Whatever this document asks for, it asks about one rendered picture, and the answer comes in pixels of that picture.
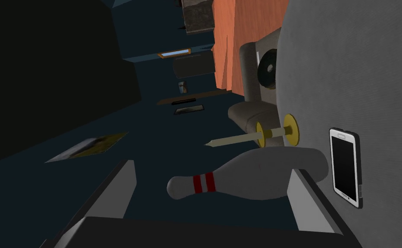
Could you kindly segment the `orange framed blue picture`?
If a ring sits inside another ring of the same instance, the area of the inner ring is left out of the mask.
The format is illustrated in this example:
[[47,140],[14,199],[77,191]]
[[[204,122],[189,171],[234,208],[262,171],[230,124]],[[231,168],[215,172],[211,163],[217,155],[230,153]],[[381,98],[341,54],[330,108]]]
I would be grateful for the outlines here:
[[162,52],[158,53],[157,55],[160,58],[170,58],[170,57],[176,57],[176,56],[183,56],[183,55],[188,55],[191,54],[191,49],[181,49],[181,50],[174,50],[174,51],[167,51],[167,52]]

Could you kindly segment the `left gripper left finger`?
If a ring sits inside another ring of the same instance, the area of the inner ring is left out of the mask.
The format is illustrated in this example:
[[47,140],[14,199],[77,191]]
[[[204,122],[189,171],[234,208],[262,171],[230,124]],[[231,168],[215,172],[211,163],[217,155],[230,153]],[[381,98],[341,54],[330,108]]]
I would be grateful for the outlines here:
[[119,162],[98,186],[68,225],[55,238],[45,240],[39,248],[65,248],[86,217],[123,218],[136,187],[133,160]]

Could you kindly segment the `beige pointed rod gold discs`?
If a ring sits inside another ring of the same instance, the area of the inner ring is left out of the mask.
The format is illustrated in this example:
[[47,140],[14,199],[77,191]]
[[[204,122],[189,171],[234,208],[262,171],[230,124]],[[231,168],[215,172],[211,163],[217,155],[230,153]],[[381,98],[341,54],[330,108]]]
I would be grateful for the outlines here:
[[266,140],[275,137],[285,136],[291,146],[297,146],[299,143],[299,126],[292,114],[287,114],[283,121],[283,126],[273,129],[263,129],[262,125],[256,123],[256,132],[244,135],[214,139],[206,143],[206,146],[218,147],[235,143],[256,141],[259,147],[266,147]]

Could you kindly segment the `orange wooden cupboard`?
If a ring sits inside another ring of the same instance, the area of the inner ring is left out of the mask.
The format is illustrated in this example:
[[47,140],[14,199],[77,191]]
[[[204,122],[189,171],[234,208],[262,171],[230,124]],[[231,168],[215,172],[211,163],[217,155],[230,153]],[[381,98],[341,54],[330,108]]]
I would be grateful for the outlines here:
[[240,47],[282,26],[289,0],[214,0],[216,87],[244,95]]

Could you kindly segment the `black round disc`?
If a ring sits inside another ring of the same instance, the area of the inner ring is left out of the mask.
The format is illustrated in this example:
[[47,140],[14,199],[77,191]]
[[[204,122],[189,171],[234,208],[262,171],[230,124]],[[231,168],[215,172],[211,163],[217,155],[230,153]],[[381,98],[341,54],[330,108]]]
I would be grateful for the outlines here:
[[268,89],[276,88],[277,49],[268,50],[259,61],[257,77],[261,86]]

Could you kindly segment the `white bowling pin red stripes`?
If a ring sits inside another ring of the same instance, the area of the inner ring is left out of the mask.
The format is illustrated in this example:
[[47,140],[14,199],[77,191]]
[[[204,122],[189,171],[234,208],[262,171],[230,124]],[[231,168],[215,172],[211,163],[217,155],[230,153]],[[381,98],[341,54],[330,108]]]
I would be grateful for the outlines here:
[[264,147],[244,152],[213,172],[172,177],[167,193],[182,199],[205,192],[220,192],[251,200],[287,195],[293,169],[305,170],[315,182],[328,174],[325,155],[312,148]]

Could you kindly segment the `white smartphone black case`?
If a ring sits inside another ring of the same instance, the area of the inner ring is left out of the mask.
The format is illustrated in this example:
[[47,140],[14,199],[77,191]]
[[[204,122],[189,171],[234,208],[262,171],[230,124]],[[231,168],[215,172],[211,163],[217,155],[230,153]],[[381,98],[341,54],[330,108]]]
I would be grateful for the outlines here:
[[361,147],[358,134],[329,130],[333,190],[356,209],[363,208]]

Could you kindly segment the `yellow green wall picture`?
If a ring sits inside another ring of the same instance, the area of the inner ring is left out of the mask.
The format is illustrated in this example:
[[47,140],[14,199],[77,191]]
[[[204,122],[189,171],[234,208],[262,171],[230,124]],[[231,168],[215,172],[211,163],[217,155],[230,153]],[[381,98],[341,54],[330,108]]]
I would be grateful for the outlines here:
[[46,161],[46,163],[105,153],[126,134],[128,134],[128,132],[85,139],[77,145]]

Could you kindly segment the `grey table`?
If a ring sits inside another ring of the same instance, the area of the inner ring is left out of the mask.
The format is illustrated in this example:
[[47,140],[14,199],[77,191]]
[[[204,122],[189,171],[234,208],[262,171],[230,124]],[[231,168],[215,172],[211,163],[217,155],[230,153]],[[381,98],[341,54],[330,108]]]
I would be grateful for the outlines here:
[[330,161],[329,130],[360,137],[363,208],[318,183],[363,248],[402,248],[402,0],[289,0],[277,107]]

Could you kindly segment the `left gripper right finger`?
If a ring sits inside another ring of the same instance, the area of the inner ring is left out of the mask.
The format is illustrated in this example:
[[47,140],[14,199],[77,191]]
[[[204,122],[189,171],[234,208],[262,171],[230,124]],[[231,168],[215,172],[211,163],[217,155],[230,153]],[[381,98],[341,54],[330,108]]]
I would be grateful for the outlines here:
[[307,171],[292,170],[287,196],[299,230],[355,237]]

